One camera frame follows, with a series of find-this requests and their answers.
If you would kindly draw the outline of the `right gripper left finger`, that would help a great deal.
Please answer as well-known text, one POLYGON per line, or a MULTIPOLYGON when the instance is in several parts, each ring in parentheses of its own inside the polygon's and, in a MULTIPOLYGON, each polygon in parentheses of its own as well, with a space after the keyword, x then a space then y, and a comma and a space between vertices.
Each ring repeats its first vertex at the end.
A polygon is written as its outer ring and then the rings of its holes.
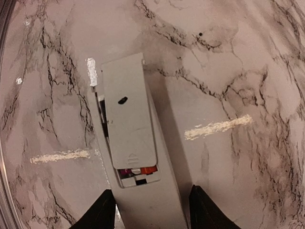
POLYGON ((70 229, 114 229, 116 202, 106 189, 70 229))

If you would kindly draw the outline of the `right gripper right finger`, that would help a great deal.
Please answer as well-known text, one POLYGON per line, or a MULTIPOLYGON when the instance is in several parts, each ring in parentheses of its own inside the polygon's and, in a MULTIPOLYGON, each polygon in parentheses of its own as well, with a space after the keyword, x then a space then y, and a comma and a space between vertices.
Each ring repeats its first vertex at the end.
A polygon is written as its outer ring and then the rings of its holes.
POLYGON ((192 186, 189 209, 191 229, 240 229, 200 186, 192 186))

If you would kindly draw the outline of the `dark blue AAA battery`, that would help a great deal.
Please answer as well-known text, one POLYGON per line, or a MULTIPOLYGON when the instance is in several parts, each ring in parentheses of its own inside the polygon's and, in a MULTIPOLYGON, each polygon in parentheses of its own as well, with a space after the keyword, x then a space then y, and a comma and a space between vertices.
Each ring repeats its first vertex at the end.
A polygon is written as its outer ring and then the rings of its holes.
POLYGON ((120 179, 125 179, 133 176, 131 169, 119 169, 120 179))

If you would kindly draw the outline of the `white remote control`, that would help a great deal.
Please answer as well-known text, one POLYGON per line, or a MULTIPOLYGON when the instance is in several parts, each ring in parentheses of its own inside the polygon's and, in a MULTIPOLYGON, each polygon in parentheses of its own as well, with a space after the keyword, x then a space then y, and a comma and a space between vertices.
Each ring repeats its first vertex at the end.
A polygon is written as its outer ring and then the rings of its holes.
POLYGON ((88 103, 111 191, 127 229, 188 229, 142 53, 102 65, 88 103))

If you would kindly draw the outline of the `orange AAA battery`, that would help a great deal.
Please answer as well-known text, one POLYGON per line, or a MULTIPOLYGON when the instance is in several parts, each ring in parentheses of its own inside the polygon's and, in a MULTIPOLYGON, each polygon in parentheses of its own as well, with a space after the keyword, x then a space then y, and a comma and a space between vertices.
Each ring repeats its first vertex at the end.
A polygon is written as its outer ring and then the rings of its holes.
POLYGON ((149 175, 152 174, 154 172, 158 171, 157 166, 153 166, 153 167, 142 167, 141 168, 141 174, 145 174, 145 175, 149 175))

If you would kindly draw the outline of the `white battery cover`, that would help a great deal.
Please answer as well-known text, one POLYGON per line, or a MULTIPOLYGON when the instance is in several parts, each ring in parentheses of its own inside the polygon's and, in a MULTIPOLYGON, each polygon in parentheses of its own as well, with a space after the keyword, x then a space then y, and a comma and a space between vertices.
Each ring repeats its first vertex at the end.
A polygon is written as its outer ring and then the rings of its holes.
POLYGON ((157 163, 142 61, 143 54, 138 53, 102 66, 115 169, 152 167, 157 163))

